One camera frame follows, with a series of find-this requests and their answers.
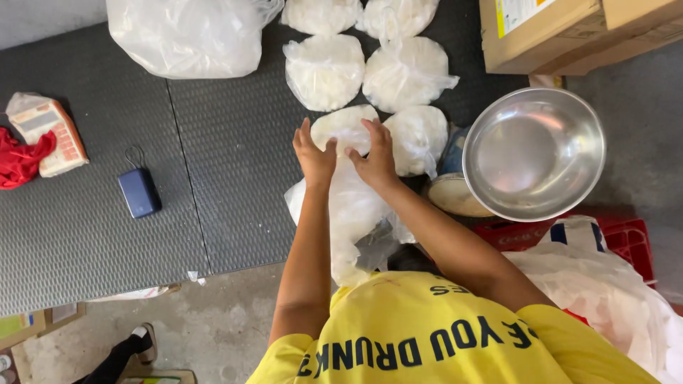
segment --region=shoe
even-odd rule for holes
[[[150,323],[143,323],[140,327],[133,330],[133,335],[142,339],[141,351],[137,353],[137,358],[143,365],[148,365],[156,360],[156,337],[154,328]]]

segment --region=black pants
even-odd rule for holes
[[[137,335],[116,344],[109,356],[91,374],[75,381],[74,384],[115,384],[123,373],[128,360],[135,353],[141,352],[142,339]]]
[[[390,271],[429,272],[444,277],[436,264],[412,244],[403,244],[398,251],[389,256],[387,269]]]

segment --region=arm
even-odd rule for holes
[[[310,335],[314,340],[330,316],[330,223],[327,207],[330,182],[337,161],[337,142],[325,152],[311,139],[304,120],[294,134],[294,150],[306,180],[301,215],[277,293],[270,346],[282,336]]]
[[[363,120],[372,147],[367,159],[346,153],[360,177],[396,211],[451,281],[513,312],[531,304],[555,304],[505,256],[403,185],[396,176],[391,134],[378,120]]]

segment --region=yellow t-shirt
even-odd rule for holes
[[[657,383],[548,305],[517,313],[425,272],[341,288],[320,338],[276,340],[247,384]]]

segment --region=person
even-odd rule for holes
[[[367,158],[336,141],[317,149],[306,119],[294,150],[306,179],[268,350],[249,384],[657,383],[591,327],[562,312],[495,248],[406,187],[378,120]],[[337,161],[398,214],[436,266],[400,253],[405,269],[375,273],[330,298],[328,194]]]
[[[149,365],[156,360],[156,338],[150,323],[143,323],[133,329],[130,336],[116,344],[109,356],[94,371],[73,384],[115,384],[133,355],[137,355],[143,365]]]

